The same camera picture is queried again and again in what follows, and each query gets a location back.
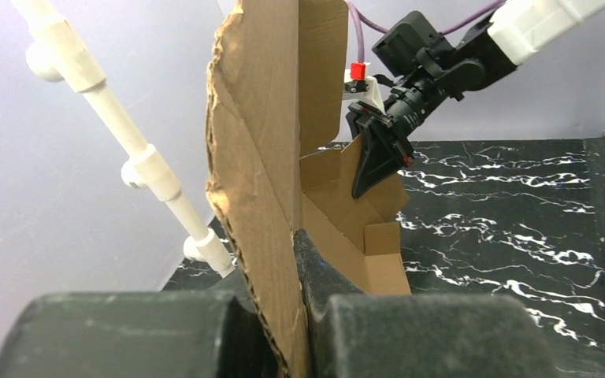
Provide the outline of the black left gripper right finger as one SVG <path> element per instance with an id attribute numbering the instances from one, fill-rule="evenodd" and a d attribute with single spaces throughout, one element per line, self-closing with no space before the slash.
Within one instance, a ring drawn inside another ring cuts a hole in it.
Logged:
<path id="1" fill-rule="evenodd" d="M 551 350 L 503 295 L 369 295 L 294 235 L 316 377 L 557 377 Z"/>

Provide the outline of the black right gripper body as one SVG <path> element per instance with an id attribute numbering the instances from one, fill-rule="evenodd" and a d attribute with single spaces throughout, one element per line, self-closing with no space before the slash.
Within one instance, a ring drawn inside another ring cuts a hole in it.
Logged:
<path id="1" fill-rule="evenodd" d="M 366 102 L 352 102 L 345 116 L 352 139 L 360 138 L 359 167 L 407 167 L 413 149 L 407 140 L 411 123 L 383 114 Z"/>

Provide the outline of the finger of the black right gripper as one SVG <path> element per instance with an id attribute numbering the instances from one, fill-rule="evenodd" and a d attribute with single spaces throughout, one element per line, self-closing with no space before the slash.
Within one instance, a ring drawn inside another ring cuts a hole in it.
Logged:
<path id="1" fill-rule="evenodd" d="M 355 199 L 407 167 L 407 152 L 395 141 L 384 141 L 374 130 L 363 130 L 359 136 L 361 150 L 351 190 Z"/>

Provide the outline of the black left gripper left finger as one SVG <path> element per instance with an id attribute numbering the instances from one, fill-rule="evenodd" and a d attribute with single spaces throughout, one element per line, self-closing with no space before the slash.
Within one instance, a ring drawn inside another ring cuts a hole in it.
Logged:
<path id="1" fill-rule="evenodd" d="M 205 290 L 44 295 L 0 349 L 0 377 L 275 377 L 277 361 L 231 272 Z"/>

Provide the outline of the brown cardboard box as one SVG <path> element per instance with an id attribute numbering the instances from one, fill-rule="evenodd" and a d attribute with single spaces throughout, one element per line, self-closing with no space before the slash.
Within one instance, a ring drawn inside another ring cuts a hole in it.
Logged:
<path id="1" fill-rule="evenodd" d="M 400 178 L 353 198 L 361 142 L 330 147 L 347 27 L 343 1 L 238 1 L 208 67 L 206 196 L 286 377 L 314 373 L 297 231 L 358 288 L 410 293 L 395 221 L 409 199 Z"/>

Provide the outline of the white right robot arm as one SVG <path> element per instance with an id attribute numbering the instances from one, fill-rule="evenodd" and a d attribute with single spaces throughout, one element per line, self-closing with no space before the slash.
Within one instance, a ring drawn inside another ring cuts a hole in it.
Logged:
<path id="1" fill-rule="evenodd" d="M 369 75 L 359 52 L 344 77 L 347 123 L 361 142 L 352 196 L 412 163 L 410 135 L 445 100 L 491 86 L 604 9 L 605 1 L 497 1 L 465 22 L 457 45 L 418 11 L 383 30 L 372 51 L 388 74 Z"/>

